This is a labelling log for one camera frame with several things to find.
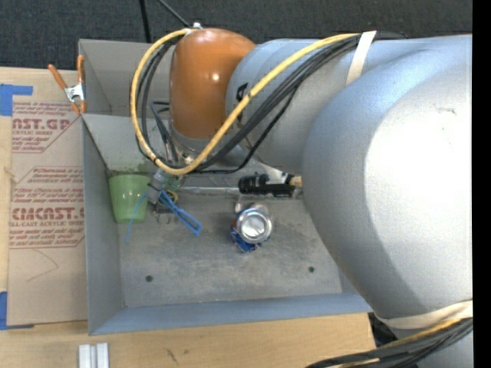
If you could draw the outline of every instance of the white cable tie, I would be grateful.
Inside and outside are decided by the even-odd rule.
[[[392,328],[400,330],[415,330],[434,326],[443,320],[473,317],[473,301],[470,300],[449,305],[448,307],[421,315],[383,319],[375,314],[375,317]]]
[[[377,31],[366,31],[360,37],[356,51],[354,51],[353,60],[351,61],[348,76],[346,77],[346,86],[352,81],[358,79],[363,71],[363,66],[367,58],[368,49],[374,40]]]

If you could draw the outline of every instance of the wire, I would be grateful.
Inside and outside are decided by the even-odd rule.
[[[408,368],[429,354],[461,340],[473,330],[473,319],[445,320],[402,340],[375,350],[350,354],[313,363],[308,368]]]
[[[278,115],[272,120],[272,122],[267,126],[265,132],[260,136],[256,144],[251,148],[249,155],[247,156],[247,161],[252,158],[253,153],[258,149],[259,145],[266,138],[267,134],[274,127],[276,122],[286,111],[286,108],[292,101],[292,98],[302,82],[310,76],[314,71],[320,68],[323,64],[326,64],[333,58],[336,58],[339,54],[346,52],[349,48],[356,46],[356,38],[349,38],[348,40],[339,41],[335,45],[329,45],[325,49],[321,50],[317,54],[311,56],[303,64],[297,67],[263,102],[262,105],[258,107],[256,112],[247,120],[242,129],[213,157],[205,161],[199,168],[197,168],[198,173],[220,173],[220,171],[210,170],[203,171],[208,166],[219,162],[233,147],[240,143],[241,140],[245,139],[246,136],[256,128],[257,124],[264,120],[266,116],[271,113],[277,105],[279,105],[288,94],[290,98],[287,100],[286,105],[278,113]]]
[[[152,159],[152,162],[155,163],[158,167],[160,167],[164,172],[173,174],[175,176],[185,175],[187,173],[192,172],[197,166],[201,164],[201,162],[213,151],[222,137],[225,135],[227,130],[232,126],[233,122],[236,120],[238,115],[249,105],[252,98],[254,98],[267,84],[269,84],[275,77],[277,77],[281,72],[283,72],[287,67],[296,62],[297,60],[303,58],[306,54],[309,54],[319,48],[323,48],[324,46],[334,44],[338,41],[342,41],[346,38],[353,37],[355,34],[340,34],[335,35],[330,38],[325,38],[323,40],[317,41],[309,46],[297,51],[293,55],[286,58],[282,63],[280,63],[277,67],[271,70],[267,75],[265,75],[250,91],[249,93],[239,102],[237,107],[233,112],[227,117],[225,123],[218,129],[216,135],[210,140],[205,149],[188,165],[183,168],[174,169],[173,167],[169,167],[165,163],[162,162],[161,159],[155,154],[155,152],[150,148],[149,144],[146,142],[143,137],[140,126],[137,120],[137,86],[140,81],[140,75],[145,66],[146,62],[150,59],[150,56],[158,49],[159,46],[164,44],[165,42],[179,37],[181,35],[186,35],[190,31],[196,29],[183,29],[180,31],[175,31],[160,40],[158,40],[155,44],[153,44],[148,51],[143,56],[142,60],[138,64],[137,69],[135,70],[135,74],[133,76],[131,91],[130,91],[130,114],[133,121],[133,128],[135,129],[135,133],[137,134],[138,140],[140,141],[143,151]]]
[[[152,110],[153,112],[153,115],[155,116],[155,121],[157,122],[157,128],[159,129],[159,132],[160,132],[160,136],[162,137],[162,141],[163,141],[163,144],[164,146],[169,146],[170,147],[170,151],[172,153],[172,157],[173,157],[173,160],[174,162],[177,162],[177,151],[176,151],[176,147],[174,146],[174,142],[172,141],[172,138],[171,136],[169,135],[169,131],[167,131],[167,128],[165,126],[165,124],[163,123],[162,119],[160,118],[157,110],[155,109],[155,106],[153,105],[153,103],[150,104],[150,109]]]

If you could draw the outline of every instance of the dark carpet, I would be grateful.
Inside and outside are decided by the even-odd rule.
[[[255,43],[385,30],[410,37],[473,30],[473,0],[165,0],[187,21]],[[146,0],[153,39],[182,28]],[[0,65],[72,69],[80,38],[144,41],[138,0],[0,0]]]

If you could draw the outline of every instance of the black cable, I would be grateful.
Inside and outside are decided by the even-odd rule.
[[[237,146],[256,126],[257,124],[264,120],[266,116],[271,112],[271,110],[280,104],[283,99],[293,91],[298,88],[299,84],[303,82],[307,77],[318,70],[322,65],[327,64],[332,59],[336,58],[340,54],[346,53],[349,49],[354,48],[358,45],[360,35],[354,36],[353,38],[348,38],[347,40],[339,41],[336,44],[328,45],[322,48],[317,53],[309,57],[303,64],[297,67],[268,97],[268,99],[263,102],[261,106],[258,107],[256,112],[248,119],[247,123],[241,128],[241,130],[219,151],[217,154],[209,158],[207,161],[202,163],[201,166],[196,168],[195,173],[212,173],[212,174],[222,174],[222,173],[233,173],[240,170],[247,162],[242,163],[237,169],[224,169],[224,170],[208,170],[204,169],[219,162],[233,147]],[[404,34],[399,33],[389,33],[389,32],[378,32],[374,40],[394,40],[394,39],[405,39],[407,38]],[[265,130],[265,135],[269,133],[271,128],[279,120],[279,117],[285,112],[282,110],[274,119],[273,124],[269,124]],[[256,142],[252,151],[249,152],[246,157],[246,161],[252,158],[253,153],[257,150],[261,142],[265,139],[265,135],[261,135],[260,140]]]
[[[170,47],[173,45],[173,43],[168,43],[162,45],[155,53],[154,56],[150,59],[149,64],[145,67],[144,72],[142,73],[142,79],[141,82],[138,85],[137,89],[137,99],[136,99],[136,105],[138,105],[138,101],[140,99],[140,95],[142,92],[143,88],[143,97],[142,97],[142,102],[141,102],[141,125],[142,125],[142,135],[143,138],[146,140],[149,148],[152,150],[154,154],[158,154],[157,152],[150,143],[150,138],[148,136],[148,129],[147,129],[147,101],[148,101],[148,94],[150,92],[150,85],[153,80],[153,76],[155,75],[155,72],[162,61],[163,57],[166,55]]]
[[[211,166],[214,163],[220,161],[229,151],[231,151],[235,146],[237,146],[249,133],[256,128],[259,122],[264,120],[266,116],[274,109],[289,93],[293,90],[296,85],[301,83],[305,76],[301,76],[302,71],[304,71],[312,61],[316,61],[317,58],[328,57],[330,54],[327,53],[332,49],[346,49],[351,48],[356,45],[354,38],[349,38],[348,40],[340,41],[339,43],[328,45],[327,47],[321,49],[316,54],[308,58],[304,63],[300,64],[293,72],[269,95],[265,102],[260,105],[250,119],[244,124],[241,130],[224,146],[220,149],[214,156],[210,157],[207,161],[202,163],[202,165],[197,168],[202,170],[207,166]]]
[[[174,142],[172,141],[172,137],[169,135],[169,131],[167,131],[167,128],[165,124],[163,123],[162,119],[160,118],[157,110],[155,109],[155,106],[153,103],[150,104],[150,109],[153,112],[153,115],[155,117],[155,121],[157,122],[157,128],[159,129],[160,136],[162,137],[162,141],[164,146],[166,144],[169,145],[170,151],[172,153],[173,161],[177,163],[178,156],[177,156],[177,151],[176,147],[174,146]]]
[[[356,363],[365,360],[379,359],[374,363],[364,364],[363,368],[408,368],[429,354],[442,350],[461,340],[473,330],[473,319],[462,319],[449,328],[444,328],[438,333],[413,340],[409,343],[396,344],[378,348],[364,353],[350,354],[318,361],[307,368],[328,368],[330,366]]]
[[[401,34],[387,34],[387,33],[377,33],[375,39],[395,39],[395,38],[404,38]],[[296,91],[296,88],[313,72],[319,69],[322,65],[327,64],[333,58],[336,58],[340,54],[348,52],[350,49],[356,47],[360,39],[360,35],[353,36],[352,38],[347,38],[346,40],[339,41],[335,44],[330,44],[319,51],[316,51],[313,55],[308,57],[302,64],[300,64],[283,82],[281,82],[275,90],[269,95],[269,97],[256,109],[254,114],[250,119],[244,124],[241,130],[222,148],[220,149],[214,156],[210,157],[202,163],[198,168],[196,168],[193,173],[233,173],[237,170],[240,170],[245,164],[252,158],[252,155],[257,150],[261,142],[265,139],[267,134],[270,132],[275,123],[279,120],[281,115],[285,112],[286,107],[290,104],[292,100],[292,92]],[[151,85],[151,81],[153,79],[156,67],[158,63],[163,58],[161,51],[163,50],[163,46],[156,52],[156,55],[153,56],[150,63],[147,65],[146,70],[143,73],[142,83],[145,79],[147,79],[147,84],[144,88],[143,92],[143,105],[146,105],[148,90]],[[137,99],[140,95],[140,90],[142,87],[142,83],[140,83]],[[224,170],[204,170],[207,167],[212,166],[213,164],[219,162],[226,154],[228,154],[233,148],[235,148],[262,120],[264,120],[271,111],[277,107],[288,95],[291,95],[289,101],[286,103],[285,107],[273,118],[272,122],[268,125],[266,130],[260,136],[259,140],[256,141],[255,145],[249,151],[249,154],[246,156],[245,160],[242,162],[239,168],[235,169],[224,169]],[[143,117],[146,116],[146,113],[142,109],[142,120],[145,120]],[[147,127],[146,120],[142,121],[143,135],[148,142],[147,135]]]

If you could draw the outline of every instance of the blue tool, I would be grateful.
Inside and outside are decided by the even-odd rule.
[[[169,197],[165,189],[160,191],[159,197],[160,203],[165,205],[171,212],[177,215],[177,218],[191,231],[193,234],[198,237],[201,232],[201,224],[191,215],[189,215],[184,210],[177,207],[176,203]]]

